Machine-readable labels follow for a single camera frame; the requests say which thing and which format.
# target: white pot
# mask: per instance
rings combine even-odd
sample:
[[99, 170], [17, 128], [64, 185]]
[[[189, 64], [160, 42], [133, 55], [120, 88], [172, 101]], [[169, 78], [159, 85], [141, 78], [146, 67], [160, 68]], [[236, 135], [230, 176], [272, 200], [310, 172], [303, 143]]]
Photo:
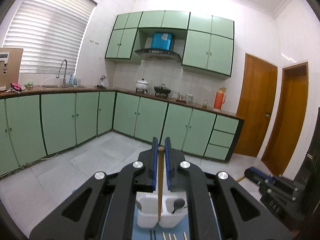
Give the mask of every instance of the white pot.
[[136, 84], [136, 88], [137, 89], [143, 89], [143, 90], [147, 90], [148, 89], [148, 82], [144, 80], [144, 78], [142, 80], [138, 80], [137, 84]]

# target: triangular cutout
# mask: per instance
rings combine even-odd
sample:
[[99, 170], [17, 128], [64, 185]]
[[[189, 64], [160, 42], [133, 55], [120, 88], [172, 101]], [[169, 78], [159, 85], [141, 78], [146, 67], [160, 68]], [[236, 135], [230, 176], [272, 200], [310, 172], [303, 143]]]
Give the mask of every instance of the triangular cutout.
[[246, 200], [235, 188], [231, 188], [231, 194], [236, 202], [243, 221], [249, 221], [260, 215], [260, 211], [257, 210], [248, 200]]
[[87, 188], [76, 200], [74, 200], [63, 212], [62, 216], [69, 218], [74, 222], [78, 222], [84, 210], [84, 207], [92, 192], [91, 188]]

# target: kitchen cabinet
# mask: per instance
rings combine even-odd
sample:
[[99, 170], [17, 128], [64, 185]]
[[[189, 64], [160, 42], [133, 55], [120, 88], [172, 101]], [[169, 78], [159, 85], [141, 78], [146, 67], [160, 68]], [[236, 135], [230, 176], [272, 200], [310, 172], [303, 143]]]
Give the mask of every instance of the kitchen cabinet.
[[208, 70], [231, 75], [233, 40], [211, 35]]
[[140, 97], [117, 93], [113, 129], [127, 135], [134, 135]]
[[131, 53], [136, 38], [137, 29], [124, 29], [120, 41], [117, 58], [131, 58]]
[[46, 156], [39, 101], [39, 95], [5, 99], [9, 134], [20, 166]]
[[162, 28], [188, 29], [190, 12], [165, 11]]
[[128, 17], [129, 17], [129, 13], [119, 14], [113, 29], [114, 30], [124, 29], [127, 23]]
[[209, 33], [188, 31], [182, 64], [206, 69], [209, 45]]
[[191, 13], [188, 30], [211, 33], [212, 15]]
[[125, 29], [138, 28], [142, 12], [133, 12], [129, 14]]
[[234, 21], [212, 16], [211, 34], [233, 39]]
[[224, 161], [229, 152], [229, 148], [208, 144], [204, 156]]
[[0, 100], [0, 175], [19, 168], [14, 155], [5, 117], [4, 99]]
[[182, 150], [203, 156], [216, 114], [193, 109]]
[[142, 13], [139, 28], [160, 28], [164, 11], [145, 11]]
[[99, 92], [76, 94], [76, 138], [80, 144], [97, 135]]
[[76, 145], [76, 94], [41, 96], [44, 142], [48, 154]]
[[235, 134], [238, 127], [239, 120], [218, 115], [217, 120], [214, 124], [214, 129]]
[[140, 98], [137, 121], [134, 131], [136, 138], [152, 142], [153, 137], [160, 141], [167, 102]]
[[106, 58], [116, 58], [118, 55], [119, 46], [121, 43], [121, 38], [124, 30], [113, 30], [109, 45], [107, 48]]
[[213, 130], [209, 143], [229, 148], [233, 137], [233, 134]]
[[98, 104], [97, 134], [112, 129], [115, 92], [100, 92]]
[[164, 145], [164, 140], [170, 137], [171, 147], [177, 150], [182, 149], [191, 111], [190, 107], [169, 104], [161, 145]]

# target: brown countertop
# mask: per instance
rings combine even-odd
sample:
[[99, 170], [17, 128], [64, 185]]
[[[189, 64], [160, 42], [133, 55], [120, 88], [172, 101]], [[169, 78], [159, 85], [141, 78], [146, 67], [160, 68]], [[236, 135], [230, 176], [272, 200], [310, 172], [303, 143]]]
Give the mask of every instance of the brown countertop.
[[121, 93], [126, 93], [130, 95], [136, 95], [140, 97], [145, 97], [145, 98], [151, 98], [159, 101], [164, 101], [172, 104], [177, 104], [181, 106], [187, 106], [187, 107], [192, 107], [195, 109], [215, 113], [215, 114], [221, 114], [224, 116], [236, 118], [236, 119], [241, 119], [239, 116], [237, 116], [235, 113], [223, 111], [223, 110], [218, 110], [212, 107], [207, 107], [206, 109], [202, 108], [202, 105], [199, 104], [186, 104], [184, 102], [179, 102], [175, 99], [170, 99], [170, 98], [159, 98], [154, 95], [144, 95], [142, 93], [138, 93], [135, 91], [131, 90], [124, 90], [121, 88], [115, 88], [115, 87], [106, 87], [106, 88], [98, 88], [94, 86], [82, 86], [82, 87], [70, 87], [70, 88], [43, 88], [40, 86], [34, 86], [32, 89], [26, 89], [20, 94], [16, 92], [9, 92], [6, 93], [5, 91], [0, 92], [0, 99], [5, 99], [5, 98], [13, 98], [13, 97], [19, 97], [19, 96], [29, 96], [29, 95], [43, 95], [43, 94], [60, 94], [60, 93], [77, 93], [77, 92], [99, 92], [99, 91], [116, 91], [116, 92], [121, 92]]

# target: window blind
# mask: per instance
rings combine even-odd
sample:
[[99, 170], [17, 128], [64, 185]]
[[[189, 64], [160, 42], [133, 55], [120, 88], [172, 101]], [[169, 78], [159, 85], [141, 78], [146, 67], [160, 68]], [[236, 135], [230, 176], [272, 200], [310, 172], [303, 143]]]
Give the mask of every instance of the window blind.
[[21, 73], [57, 74], [66, 59], [72, 75], [95, 6], [90, 0], [23, 0], [3, 47], [23, 48]]

